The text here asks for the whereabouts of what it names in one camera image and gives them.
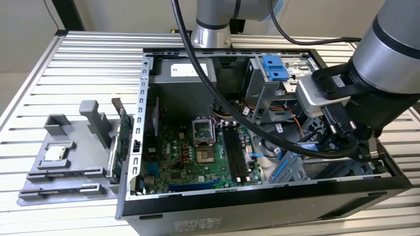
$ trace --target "black cable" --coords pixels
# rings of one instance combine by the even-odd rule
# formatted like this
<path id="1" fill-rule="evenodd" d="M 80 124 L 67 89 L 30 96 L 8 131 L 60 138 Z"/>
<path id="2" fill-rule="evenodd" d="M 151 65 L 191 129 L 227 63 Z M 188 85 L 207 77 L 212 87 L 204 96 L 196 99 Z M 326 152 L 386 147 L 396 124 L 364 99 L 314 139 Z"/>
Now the black cable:
<path id="1" fill-rule="evenodd" d="M 316 128 L 312 133 L 307 136 L 304 136 L 304 138 L 299 141 L 300 143 L 307 142 L 316 134 L 322 135 L 322 133 L 319 132 L 319 130 L 322 130 L 323 128 L 319 127 Z"/>
<path id="2" fill-rule="evenodd" d="M 274 24 L 275 24 L 275 26 L 278 28 L 279 33 L 294 44 L 311 46 L 311 45 L 320 45 L 320 44 L 328 44 L 328 43 L 360 42 L 360 40 L 362 40 L 362 38 L 343 37 L 343 38 L 327 39 L 327 40 L 312 41 L 312 42 L 296 41 L 295 39 L 292 39 L 288 36 L 288 34 L 284 32 L 284 30 L 282 29 L 282 27 L 279 25 L 279 22 L 278 22 L 278 19 L 276 19 L 276 16 L 275 16 L 275 12 L 274 12 L 272 0 L 268 0 L 268 9 L 270 9 L 271 19 L 274 21 Z"/>
<path id="3" fill-rule="evenodd" d="M 267 144 L 266 144 L 266 139 L 262 139 L 262 146 L 263 146 L 263 148 L 266 148 L 267 150 L 270 150 L 270 151 L 275 151 L 275 149 L 272 148 L 272 147 L 270 147 L 270 146 L 267 146 Z"/>
<path id="4" fill-rule="evenodd" d="M 222 96 L 220 92 L 216 90 L 216 88 L 212 85 L 211 80 L 208 79 L 202 66 L 200 66 L 200 62 L 198 60 L 198 57 L 195 55 L 195 48 L 190 42 L 190 38 L 188 38 L 188 33 L 187 33 L 187 29 L 186 29 L 186 24 L 184 24 L 184 20 L 183 20 L 183 16 L 182 16 L 182 11 L 180 11 L 180 7 L 179 7 L 179 2 L 178 0 L 172 0 L 172 9 L 174 9 L 174 14 L 175 14 L 175 19 L 176 19 L 176 24 L 179 27 L 179 32 L 180 32 L 180 36 L 183 39 L 183 43 L 184 43 L 184 47 L 186 47 L 186 51 L 191 60 L 191 63 L 196 69 L 198 75 L 203 81 L 203 84 L 206 85 L 206 87 L 208 88 L 208 90 L 211 91 L 212 95 L 215 96 L 218 102 L 222 104 L 222 106 L 224 107 L 224 109 L 232 114 L 234 118 L 236 119 L 236 121 L 243 124 L 248 130 L 251 130 L 258 136 L 260 136 L 262 138 L 264 138 L 268 142 L 271 142 L 274 145 L 279 146 L 280 148 L 290 150 L 291 152 L 295 152 L 300 155 L 304 156 L 311 156 L 311 157 L 318 157 L 318 158 L 324 158 L 324 159 L 338 159 L 338 158 L 343 158 L 350 156 L 358 149 L 358 140 L 352 135 L 347 135 L 347 139 L 348 139 L 348 143 L 350 143 L 350 148 L 344 149 L 344 150 L 338 150 L 334 152 L 322 152 L 322 151 L 314 151 L 314 150 L 308 150 L 304 149 L 299 146 L 295 146 L 294 143 L 291 143 L 290 141 L 287 141 L 286 139 L 280 139 L 276 136 L 268 134 L 267 132 L 264 132 L 264 130 L 262 130 L 255 124 L 251 123 L 251 121 L 247 119 L 247 117 L 244 117 L 232 107 L 232 105 L 230 104 L 230 102 L 226 100 L 226 98 Z"/>
<path id="5" fill-rule="evenodd" d="M 56 23 L 56 21 L 55 21 L 55 18 L 52 17 L 52 14 L 51 14 L 51 11 L 50 11 L 50 8 L 48 8 L 48 5 L 47 5 L 46 0 L 44 0 L 44 5 L 46 5 L 46 7 L 47 7 L 47 11 L 48 11 L 48 14 L 50 14 L 50 16 L 51 16 L 51 18 L 52 18 L 52 21 L 54 21 L 54 23 L 55 23 L 55 26 L 58 26 L 58 30 L 59 30 L 60 28 L 59 28 L 59 25 L 58 25 L 58 23 Z"/>
<path id="6" fill-rule="evenodd" d="M 307 135 L 307 136 L 299 141 L 299 143 L 307 142 L 316 134 L 318 134 L 318 135 L 322 135 L 322 133 L 319 132 L 319 130 L 322 130 L 322 129 L 323 129 L 322 127 L 316 128 L 316 129 L 312 131 L 312 133 L 311 133 L 310 135 Z M 275 149 L 267 145 L 266 139 L 262 139 L 260 143 L 262 143 L 263 148 L 266 148 L 266 150 L 268 150 L 268 151 L 271 151 L 271 152 L 275 152 Z"/>

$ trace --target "motherboard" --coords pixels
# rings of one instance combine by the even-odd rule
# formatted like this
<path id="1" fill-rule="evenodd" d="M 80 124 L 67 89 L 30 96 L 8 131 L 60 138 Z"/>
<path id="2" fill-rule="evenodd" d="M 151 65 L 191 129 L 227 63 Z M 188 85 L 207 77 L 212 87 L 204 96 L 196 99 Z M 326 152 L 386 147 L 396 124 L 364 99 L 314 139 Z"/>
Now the motherboard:
<path id="1" fill-rule="evenodd" d="M 258 163 L 248 154 L 252 143 L 247 128 L 216 125 L 211 119 L 210 126 L 204 119 L 199 124 L 195 129 L 195 122 L 163 126 L 160 148 L 150 148 L 144 159 L 148 194 L 262 184 Z M 215 142 L 198 142 L 203 137 L 214 137 Z"/>

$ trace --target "connector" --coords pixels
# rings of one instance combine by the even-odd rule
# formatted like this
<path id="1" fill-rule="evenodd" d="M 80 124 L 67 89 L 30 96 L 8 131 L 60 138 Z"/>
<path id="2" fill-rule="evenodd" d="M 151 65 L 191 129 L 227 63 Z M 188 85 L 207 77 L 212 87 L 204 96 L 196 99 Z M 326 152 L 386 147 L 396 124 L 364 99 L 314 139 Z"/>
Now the connector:
<path id="1" fill-rule="evenodd" d="M 356 124 L 350 120 L 342 103 L 334 103 L 322 107 L 322 111 L 334 134 L 347 135 L 356 129 Z"/>

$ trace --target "ram slot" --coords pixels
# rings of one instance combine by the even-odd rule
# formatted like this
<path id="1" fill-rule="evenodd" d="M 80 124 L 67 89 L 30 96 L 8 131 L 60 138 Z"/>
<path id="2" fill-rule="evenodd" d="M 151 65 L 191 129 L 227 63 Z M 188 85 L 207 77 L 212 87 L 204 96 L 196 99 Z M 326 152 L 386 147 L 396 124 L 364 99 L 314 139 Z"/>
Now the ram slot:
<path id="1" fill-rule="evenodd" d="M 248 176 L 247 164 L 235 126 L 223 127 L 223 139 L 232 180 L 236 182 L 246 181 L 246 177 Z"/>

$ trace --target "metal table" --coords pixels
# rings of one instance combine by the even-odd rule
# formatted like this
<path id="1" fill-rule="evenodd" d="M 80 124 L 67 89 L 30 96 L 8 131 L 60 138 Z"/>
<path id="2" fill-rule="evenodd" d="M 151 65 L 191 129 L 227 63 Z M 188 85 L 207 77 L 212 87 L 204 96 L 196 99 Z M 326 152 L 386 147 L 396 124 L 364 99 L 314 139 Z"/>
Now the metal table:
<path id="1" fill-rule="evenodd" d="M 299 48 L 276 36 L 235 35 L 235 48 Z M 126 221 L 115 220 L 118 200 L 20 207 L 18 191 L 26 181 L 46 136 L 50 114 L 79 115 L 82 100 L 96 99 L 99 110 L 116 117 L 111 98 L 127 110 L 136 108 L 144 47 L 183 47 L 178 34 L 70 32 L 56 36 L 0 118 L 0 234 L 138 235 Z M 328 66 L 344 63 L 355 45 L 314 47 Z M 410 109 L 392 122 L 380 139 L 416 188 L 347 219 L 222 235 L 420 235 L 420 119 Z"/>

